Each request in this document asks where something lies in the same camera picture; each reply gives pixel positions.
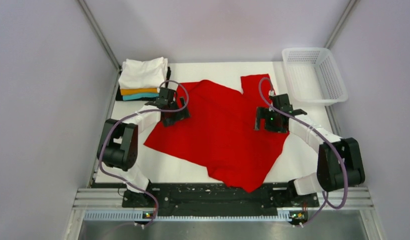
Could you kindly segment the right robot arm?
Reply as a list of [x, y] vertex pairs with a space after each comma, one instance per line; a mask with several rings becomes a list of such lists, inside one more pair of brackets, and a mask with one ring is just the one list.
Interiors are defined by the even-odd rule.
[[286, 200], [292, 206], [300, 206], [307, 195], [333, 192], [342, 189], [343, 199], [347, 188], [366, 180], [359, 143], [353, 137], [335, 135], [315, 123], [302, 109], [294, 109], [287, 94], [261, 96], [264, 106], [257, 107], [256, 131], [261, 125], [268, 132], [293, 134], [305, 142], [317, 154], [316, 171], [287, 183]]

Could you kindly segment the red t shirt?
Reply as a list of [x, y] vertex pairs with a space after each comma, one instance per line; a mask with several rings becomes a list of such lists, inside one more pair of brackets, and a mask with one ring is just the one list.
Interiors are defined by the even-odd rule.
[[255, 130], [256, 111], [266, 107], [268, 74], [240, 78], [241, 91], [204, 79], [177, 88], [188, 97], [189, 118], [158, 123], [145, 146], [204, 166], [209, 177], [246, 192], [259, 188], [282, 154], [287, 133]]

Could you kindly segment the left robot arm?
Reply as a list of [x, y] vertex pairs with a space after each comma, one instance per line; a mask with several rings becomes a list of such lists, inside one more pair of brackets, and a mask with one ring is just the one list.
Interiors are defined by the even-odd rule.
[[150, 180], [137, 164], [139, 134], [158, 123], [170, 127], [189, 118], [189, 101], [189, 97], [158, 97], [128, 116], [104, 123], [97, 149], [98, 167], [105, 175], [122, 181], [142, 207], [153, 202], [154, 194], [147, 189]]

